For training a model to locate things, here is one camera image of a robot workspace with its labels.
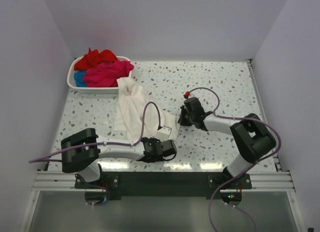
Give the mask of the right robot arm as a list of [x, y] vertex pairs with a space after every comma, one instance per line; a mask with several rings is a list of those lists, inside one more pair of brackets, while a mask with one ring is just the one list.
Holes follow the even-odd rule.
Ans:
[[240, 182], [243, 171], [258, 162], [276, 146], [276, 140], [267, 125], [251, 113], [244, 118], [223, 118], [212, 112], [205, 112], [196, 97], [184, 96], [178, 123], [195, 126], [203, 131], [215, 131], [233, 136], [239, 154], [223, 169], [223, 184], [230, 189]]

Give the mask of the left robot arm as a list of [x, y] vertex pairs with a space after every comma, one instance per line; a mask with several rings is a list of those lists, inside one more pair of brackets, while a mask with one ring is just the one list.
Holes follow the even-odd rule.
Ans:
[[92, 188], [99, 188], [104, 177], [98, 159], [116, 158], [155, 163], [177, 155], [173, 140], [161, 141], [143, 137], [139, 142], [114, 140], [98, 136], [94, 128], [87, 128], [61, 141], [63, 173], [78, 173]]

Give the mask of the white t shirt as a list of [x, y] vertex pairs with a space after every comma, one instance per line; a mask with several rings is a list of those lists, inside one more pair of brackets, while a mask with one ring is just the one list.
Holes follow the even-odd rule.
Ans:
[[147, 91], [130, 77], [122, 77], [118, 83], [118, 106], [114, 129], [125, 131], [130, 140], [137, 140], [144, 129], [144, 137], [155, 137], [158, 126], [171, 128], [170, 140], [176, 140], [180, 125], [175, 115], [162, 110], [160, 105], [149, 105], [146, 109], [145, 118], [143, 111], [151, 101]]

